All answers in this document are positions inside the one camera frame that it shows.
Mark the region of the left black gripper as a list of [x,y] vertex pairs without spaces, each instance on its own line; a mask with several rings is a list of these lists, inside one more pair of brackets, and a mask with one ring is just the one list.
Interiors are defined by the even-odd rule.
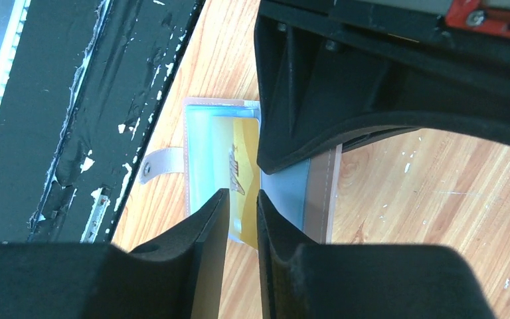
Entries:
[[[419,128],[510,146],[510,11],[481,1],[261,1],[259,14],[264,172]],[[476,57],[354,32],[329,50],[337,27]]]

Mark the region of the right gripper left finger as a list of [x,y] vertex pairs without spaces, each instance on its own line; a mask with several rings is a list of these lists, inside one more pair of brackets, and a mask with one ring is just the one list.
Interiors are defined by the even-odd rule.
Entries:
[[217,318],[229,191],[130,252],[0,244],[0,318]]

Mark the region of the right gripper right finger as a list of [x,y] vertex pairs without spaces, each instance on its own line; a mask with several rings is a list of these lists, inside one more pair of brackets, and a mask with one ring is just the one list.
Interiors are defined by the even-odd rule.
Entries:
[[265,318],[493,318],[455,250],[437,245],[320,244],[257,199]]

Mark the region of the gold credit card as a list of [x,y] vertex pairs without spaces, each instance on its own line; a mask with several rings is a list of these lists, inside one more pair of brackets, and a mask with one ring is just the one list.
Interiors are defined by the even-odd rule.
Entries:
[[257,164],[259,123],[254,118],[232,119],[230,168],[230,236],[257,249],[256,200],[261,186]]

